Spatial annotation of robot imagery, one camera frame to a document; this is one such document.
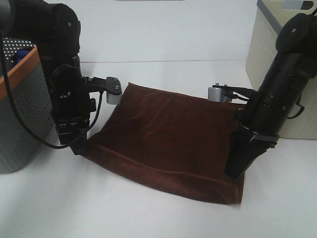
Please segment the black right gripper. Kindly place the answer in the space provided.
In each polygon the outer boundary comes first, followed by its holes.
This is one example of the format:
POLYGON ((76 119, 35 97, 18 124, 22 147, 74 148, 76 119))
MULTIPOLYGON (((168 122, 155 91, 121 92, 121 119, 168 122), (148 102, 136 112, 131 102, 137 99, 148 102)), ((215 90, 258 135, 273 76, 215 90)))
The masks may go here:
POLYGON ((274 148, 279 135, 258 133, 246 126, 239 126, 230 135, 229 155, 224 173, 231 179, 238 179, 251 163, 269 148, 274 148))

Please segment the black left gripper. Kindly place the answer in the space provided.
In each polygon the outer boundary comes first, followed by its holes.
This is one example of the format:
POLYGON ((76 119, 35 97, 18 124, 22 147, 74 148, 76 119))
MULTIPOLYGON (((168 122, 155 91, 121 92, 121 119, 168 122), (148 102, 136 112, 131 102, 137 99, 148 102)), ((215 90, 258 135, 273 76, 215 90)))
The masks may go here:
POLYGON ((90 113, 97 110, 96 100, 90 97, 89 86, 81 85, 56 95, 53 119, 62 145, 70 144, 74 155, 86 151, 90 113))

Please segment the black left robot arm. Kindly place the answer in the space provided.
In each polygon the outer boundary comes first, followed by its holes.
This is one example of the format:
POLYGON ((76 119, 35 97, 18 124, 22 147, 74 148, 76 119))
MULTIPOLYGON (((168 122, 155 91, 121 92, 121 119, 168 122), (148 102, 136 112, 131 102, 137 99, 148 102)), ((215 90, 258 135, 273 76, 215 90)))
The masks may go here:
POLYGON ((62 145, 75 155, 86 150, 95 100, 87 90, 79 59, 81 24, 74 10, 43 0, 2 0, 0 34, 37 47, 52 104, 52 118, 62 145))

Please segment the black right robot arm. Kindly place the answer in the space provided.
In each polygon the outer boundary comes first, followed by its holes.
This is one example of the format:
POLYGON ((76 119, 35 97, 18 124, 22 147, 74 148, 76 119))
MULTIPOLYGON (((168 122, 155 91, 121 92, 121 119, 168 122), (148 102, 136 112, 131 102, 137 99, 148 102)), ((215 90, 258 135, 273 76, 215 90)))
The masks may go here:
POLYGON ((275 47, 277 55, 259 89, 236 111, 238 128, 230 135, 224 169, 231 179, 238 179, 258 156, 276 146, 291 110, 316 76, 316 13, 292 17, 279 32, 275 47))

